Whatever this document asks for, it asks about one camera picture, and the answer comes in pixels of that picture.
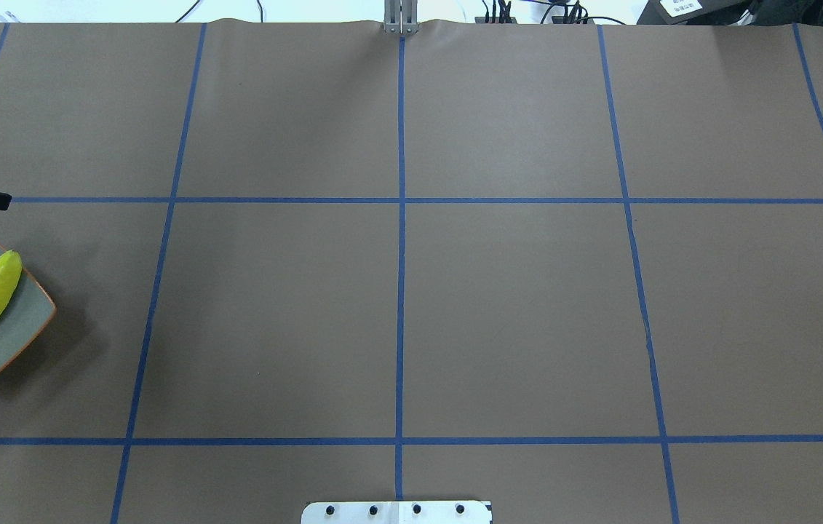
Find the left black orange connector hub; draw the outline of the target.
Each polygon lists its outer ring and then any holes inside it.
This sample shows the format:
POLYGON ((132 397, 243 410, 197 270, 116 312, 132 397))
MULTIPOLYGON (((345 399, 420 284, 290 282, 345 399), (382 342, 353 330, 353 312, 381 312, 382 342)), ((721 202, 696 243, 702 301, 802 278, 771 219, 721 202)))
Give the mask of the left black orange connector hub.
POLYGON ((513 1, 480 1, 483 13, 474 17, 476 24, 504 25, 515 24, 513 1))

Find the black orange connector hub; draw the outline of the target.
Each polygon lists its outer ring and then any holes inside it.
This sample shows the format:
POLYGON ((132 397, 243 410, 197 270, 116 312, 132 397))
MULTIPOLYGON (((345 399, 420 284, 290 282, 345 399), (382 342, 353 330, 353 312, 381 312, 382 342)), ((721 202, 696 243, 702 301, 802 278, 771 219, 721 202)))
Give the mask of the black orange connector hub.
POLYGON ((581 1, 551 1, 541 20, 542 23, 547 21, 554 25, 587 25, 594 22, 581 1))
POLYGON ((483 13, 474 17, 476 24, 504 25, 515 24, 513 1, 480 1, 483 13))

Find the right black orange connector hub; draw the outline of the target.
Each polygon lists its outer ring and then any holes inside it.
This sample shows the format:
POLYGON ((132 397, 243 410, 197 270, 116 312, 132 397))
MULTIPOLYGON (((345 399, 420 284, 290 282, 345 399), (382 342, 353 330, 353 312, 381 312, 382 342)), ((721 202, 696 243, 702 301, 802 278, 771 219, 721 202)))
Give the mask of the right black orange connector hub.
POLYGON ((542 23, 547 21, 554 25, 587 25, 594 22, 581 1, 551 1, 541 20, 542 23))

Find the black box white label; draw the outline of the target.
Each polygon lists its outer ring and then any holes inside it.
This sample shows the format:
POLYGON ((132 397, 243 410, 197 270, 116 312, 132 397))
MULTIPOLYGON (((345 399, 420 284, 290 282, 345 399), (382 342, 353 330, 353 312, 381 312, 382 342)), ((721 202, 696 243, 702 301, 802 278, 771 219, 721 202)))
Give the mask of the black box white label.
POLYGON ((637 25, 731 25, 752 1, 647 1, 637 25))

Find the aluminium frame post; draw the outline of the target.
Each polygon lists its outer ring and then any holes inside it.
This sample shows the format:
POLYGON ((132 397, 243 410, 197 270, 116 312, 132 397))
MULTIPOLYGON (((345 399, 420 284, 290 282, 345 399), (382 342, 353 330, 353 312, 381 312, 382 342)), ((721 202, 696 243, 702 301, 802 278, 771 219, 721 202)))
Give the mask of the aluminium frame post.
POLYGON ((418 33, 417 0, 385 0, 383 3, 383 32, 394 36, 411 36, 418 33))

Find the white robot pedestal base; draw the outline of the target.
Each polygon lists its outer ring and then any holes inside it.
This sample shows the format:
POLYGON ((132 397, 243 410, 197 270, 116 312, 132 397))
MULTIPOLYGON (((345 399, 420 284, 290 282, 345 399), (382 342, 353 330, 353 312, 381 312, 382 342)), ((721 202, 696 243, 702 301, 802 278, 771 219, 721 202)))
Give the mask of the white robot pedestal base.
POLYGON ((492 523, 489 501, 322 501, 306 505, 301 523, 492 523))

